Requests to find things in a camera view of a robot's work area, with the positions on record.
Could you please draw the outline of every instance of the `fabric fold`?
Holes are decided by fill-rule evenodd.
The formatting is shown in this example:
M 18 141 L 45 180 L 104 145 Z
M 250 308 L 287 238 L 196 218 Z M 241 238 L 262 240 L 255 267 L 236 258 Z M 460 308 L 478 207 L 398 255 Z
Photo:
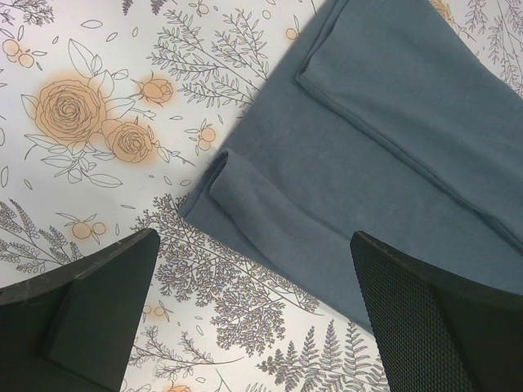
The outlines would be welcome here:
M 523 249 L 523 101 L 428 1 L 348 2 L 297 81 Z

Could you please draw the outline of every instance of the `blue-gray fabric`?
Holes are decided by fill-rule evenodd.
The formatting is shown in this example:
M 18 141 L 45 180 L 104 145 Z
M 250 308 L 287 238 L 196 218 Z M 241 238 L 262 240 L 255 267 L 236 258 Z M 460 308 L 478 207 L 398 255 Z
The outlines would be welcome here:
M 179 213 L 367 329 L 357 230 L 523 294 L 521 124 L 427 0 L 328 0 Z

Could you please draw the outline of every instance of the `orange rose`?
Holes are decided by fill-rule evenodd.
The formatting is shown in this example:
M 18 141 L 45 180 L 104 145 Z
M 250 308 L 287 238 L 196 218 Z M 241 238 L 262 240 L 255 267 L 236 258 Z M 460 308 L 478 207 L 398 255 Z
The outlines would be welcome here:
M 105 103 L 78 80 L 51 83 L 40 91 L 36 108 L 36 126 L 63 145 L 85 141 L 101 129 Z
M 445 19 L 447 23 L 452 21 L 450 15 L 450 8 L 448 4 L 444 4 L 441 0 L 429 0 L 432 6 L 440 13 L 441 17 Z
M 125 162 L 138 163 L 153 149 L 154 134 L 150 127 L 144 129 L 134 122 L 105 120 L 101 130 L 107 147 Z
M 151 79 L 147 83 L 136 83 L 140 87 L 140 95 L 156 104 L 163 104 L 172 97 L 172 84 L 165 79 Z

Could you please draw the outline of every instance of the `black mesh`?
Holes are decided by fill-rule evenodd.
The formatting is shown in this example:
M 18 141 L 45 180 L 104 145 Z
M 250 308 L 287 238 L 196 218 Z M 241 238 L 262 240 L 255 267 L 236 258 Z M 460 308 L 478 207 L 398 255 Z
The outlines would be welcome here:
M 351 250 L 391 391 L 474 391 L 431 287 L 357 234 Z

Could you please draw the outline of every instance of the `floral tablecloth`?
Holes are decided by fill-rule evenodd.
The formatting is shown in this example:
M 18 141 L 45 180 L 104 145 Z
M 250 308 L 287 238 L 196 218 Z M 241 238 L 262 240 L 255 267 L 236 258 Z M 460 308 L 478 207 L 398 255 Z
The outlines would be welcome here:
M 431 2 L 523 96 L 521 0 Z M 388 390 L 369 334 L 176 214 L 321 3 L 0 0 L 0 287 L 157 229 L 122 391 Z

